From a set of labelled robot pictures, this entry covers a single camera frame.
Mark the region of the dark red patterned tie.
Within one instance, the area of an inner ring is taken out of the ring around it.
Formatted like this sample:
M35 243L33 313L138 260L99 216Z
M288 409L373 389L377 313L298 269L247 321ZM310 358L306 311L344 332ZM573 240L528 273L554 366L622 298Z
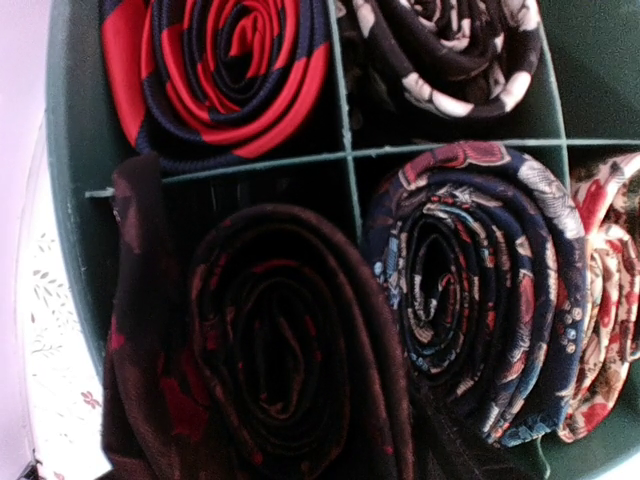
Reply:
M294 205L174 250L153 155L114 172L119 277L104 365L112 479L410 479L406 366L353 243Z

